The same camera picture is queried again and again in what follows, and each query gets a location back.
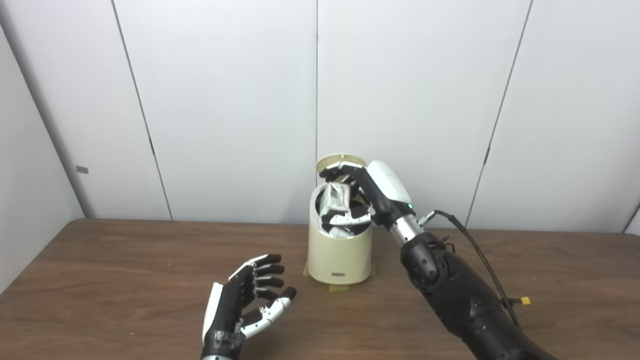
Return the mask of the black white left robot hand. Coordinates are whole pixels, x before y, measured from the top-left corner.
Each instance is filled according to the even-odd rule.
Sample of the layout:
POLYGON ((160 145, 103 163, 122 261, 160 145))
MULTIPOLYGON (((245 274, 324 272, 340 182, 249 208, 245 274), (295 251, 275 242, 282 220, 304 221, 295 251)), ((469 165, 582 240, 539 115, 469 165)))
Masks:
POLYGON ((291 305, 297 290, 277 275, 285 272, 279 254, 246 260, 227 279, 214 282, 202 325, 202 360, 238 360, 245 342, 272 326, 291 305))

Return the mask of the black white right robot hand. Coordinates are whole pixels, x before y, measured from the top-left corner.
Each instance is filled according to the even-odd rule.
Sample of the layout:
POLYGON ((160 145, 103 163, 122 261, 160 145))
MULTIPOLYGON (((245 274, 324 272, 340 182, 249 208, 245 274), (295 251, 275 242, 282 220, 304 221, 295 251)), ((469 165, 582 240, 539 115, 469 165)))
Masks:
POLYGON ((318 175, 327 183, 345 185, 343 192, 349 203, 361 196, 363 205, 347 209, 330 206, 320 216, 321 223, 331 229, 352 229, 364 224, 386 228, 401 246, 422 234, 413 210, 412 199, 395 172, 381 161, 359 164, 346 159, 333 160, 318 175))

